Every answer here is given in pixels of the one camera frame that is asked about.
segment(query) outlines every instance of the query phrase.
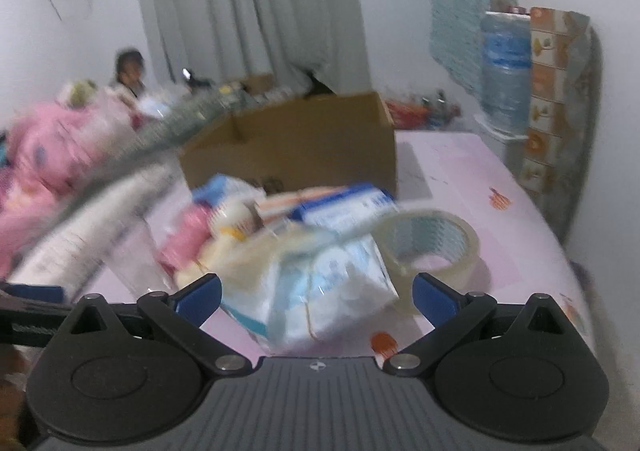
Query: red item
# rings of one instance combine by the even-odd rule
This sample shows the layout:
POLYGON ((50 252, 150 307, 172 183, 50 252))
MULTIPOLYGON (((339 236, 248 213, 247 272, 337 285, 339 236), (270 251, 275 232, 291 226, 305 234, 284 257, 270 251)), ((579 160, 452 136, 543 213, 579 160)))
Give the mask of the red item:
POLYGON ((385 104, 396 129, 416 129, 429 121, 429 109, 424 106, 395 100, 387 100, 385 104))
POLYGON ((173 277, 176 271, 196 259, 204 242, 209 240, 209 216, 211 209, 202 204, 192 204, 180 216, 178 229, 165 242, 158 253, 158 263, 173 277))

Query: white wall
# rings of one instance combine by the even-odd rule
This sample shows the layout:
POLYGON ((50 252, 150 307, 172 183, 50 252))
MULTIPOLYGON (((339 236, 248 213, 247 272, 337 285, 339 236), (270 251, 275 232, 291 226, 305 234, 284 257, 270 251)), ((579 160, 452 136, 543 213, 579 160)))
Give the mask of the white wall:
POLYGON ((479 111, 476 99, 429 54, 431 0, 360 0, 360 4, 377 91, 434 93, 442 88, 467 116, 479 111))
POLYGON ((74 74, 78 34, 47 0, 0 0, 0 128, 74 74))
POLYGON ((114 75, 115 53, 124 47, 140 50, 146 62, 145 82, 156 83, 139 0, 94 0, 93 12, 80 24, 87 58, 87 76, 105 84, 114 75))
POLYGON ((620 336, 620 357, 640 405, 640 0, 520 4, 587 14, 602 44, 600 116, 567 250, 593 275, 620 336))

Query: blue and white package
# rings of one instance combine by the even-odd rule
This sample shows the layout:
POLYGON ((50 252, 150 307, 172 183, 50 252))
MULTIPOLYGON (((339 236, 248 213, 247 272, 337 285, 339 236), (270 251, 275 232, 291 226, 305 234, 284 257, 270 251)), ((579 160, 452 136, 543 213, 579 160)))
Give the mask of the blue and white package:
POLYGON ((191 192, 194 203, 207 204, 210 207, 216 207, 230 197, 242 202, 255 202, 265 196, 263 189, 255 188, 244 180, 223 174, 216 174, 206 184, 191 192))
POLYGON ((302 204, 291 219, 346 233, 397 211, 393 198, 372 184, 350 186, 343 192, 302 204))

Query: metal screw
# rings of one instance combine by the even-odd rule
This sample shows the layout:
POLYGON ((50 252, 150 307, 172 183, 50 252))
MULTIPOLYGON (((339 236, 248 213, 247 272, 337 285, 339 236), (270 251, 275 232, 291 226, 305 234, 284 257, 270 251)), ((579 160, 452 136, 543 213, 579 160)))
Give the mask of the metal screw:
POLYGON ((242 355, 223 355, 216 359, 216 368, 222 371, 238 371, 244 368, 246 359, 242 355))
POLYGON ((389 359, 389 364, 396 370, 413 370, 420 366, 420 357, 414 354, 396 354, 389 359))

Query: child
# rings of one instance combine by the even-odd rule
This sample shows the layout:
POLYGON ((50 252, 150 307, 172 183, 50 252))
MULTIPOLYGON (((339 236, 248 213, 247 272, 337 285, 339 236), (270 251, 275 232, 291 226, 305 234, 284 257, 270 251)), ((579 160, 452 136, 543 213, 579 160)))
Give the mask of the child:
POLYGON ((144 73, 145 60, 138 50, 130 48, 118 53, 116 77, 110 87, 133 110, 138 107, 138 100, 145 92, 145 85, 142 83, 144 73))

